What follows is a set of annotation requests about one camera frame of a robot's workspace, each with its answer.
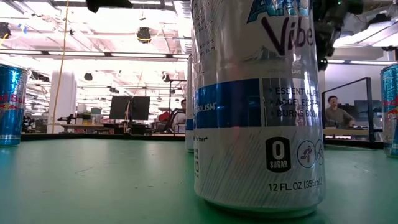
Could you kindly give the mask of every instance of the zero sugar logo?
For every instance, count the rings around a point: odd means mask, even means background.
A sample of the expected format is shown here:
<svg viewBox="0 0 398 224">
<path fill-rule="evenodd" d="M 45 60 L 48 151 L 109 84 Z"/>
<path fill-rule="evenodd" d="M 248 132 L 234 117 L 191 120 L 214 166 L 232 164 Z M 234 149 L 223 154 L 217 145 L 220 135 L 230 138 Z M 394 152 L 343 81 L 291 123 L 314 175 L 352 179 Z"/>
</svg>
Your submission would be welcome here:
<svg viewBox="0 0 398 224">
<path fill-rule="evenodd" d="M 283 137 L 273 137 L 266 141 L 267 170 L 275 173 L 287 172 L 292 168 L 290 141 Z"/>
<path fill-rule="evenodd" d="M 294 2 L 299 15 L 295 12 Z M 306 43 L 310 46 L 314 44 L 312 28 L 309 27 L 307 30 L 302 28 L 303 17 L 309 16 L 309 9 L 302 7 L 301 0 L 253 0 L 247 21 L 247 23 L 257 21 L 261 13 L 267 13 L 269 17 L 284 16 L 285 9 L 289 16 L 283 21 L 280 38 L 276 36 L 267 16 L 261 19 L 263 28 L 280 56 L 285 56 L 286 49 L 292 50 L 293 47 L 303 47 Z M 290 21 L 290 16 L 298 16 L 298 22 Z"/>
</svg>

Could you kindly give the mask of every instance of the wall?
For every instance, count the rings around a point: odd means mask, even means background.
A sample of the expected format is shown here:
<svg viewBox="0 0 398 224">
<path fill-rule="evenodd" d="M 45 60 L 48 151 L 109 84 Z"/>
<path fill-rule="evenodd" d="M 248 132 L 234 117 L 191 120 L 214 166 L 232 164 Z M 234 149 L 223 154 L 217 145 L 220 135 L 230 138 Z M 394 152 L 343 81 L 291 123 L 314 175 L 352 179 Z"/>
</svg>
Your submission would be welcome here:
<svg viewBox="0 0 398 224">
<path fill-rule="evenodd" d="M 385 65 L 338 65 L 331 64 L 325 71 L 325 89 L 332 88 L 359 80 L 364 77 L 371 78 L 372 99 L 381 100 L 380 71 Z M 361 81 L 331 92 L 325 96 L 335 95 L 342 104 L 354 105 L 354 100 L 366 100 L 366 82 Z"/>
</svg>

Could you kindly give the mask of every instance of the red bull can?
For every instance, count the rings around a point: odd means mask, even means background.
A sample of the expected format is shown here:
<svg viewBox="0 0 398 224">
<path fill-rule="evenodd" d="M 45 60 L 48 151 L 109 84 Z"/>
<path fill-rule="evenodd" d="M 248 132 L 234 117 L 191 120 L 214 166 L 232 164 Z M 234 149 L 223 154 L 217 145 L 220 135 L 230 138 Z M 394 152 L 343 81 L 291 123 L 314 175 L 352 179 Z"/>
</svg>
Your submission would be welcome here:
<svg viewBox="0 0 398 224">
<path fill-rule="evenodd" d="M 312 2 L 193 0 L 195 192 L 236 213 L 325 197 Z"/>
<path fill-rule="evenodd" d="M 21 141 L 28 71 L 0 64 L 0 146 Z"/>
<path fill-rule="evenodd" d="M 381 71 L 384 152 L 398 157 L 398 63 Z"/>
</svg>

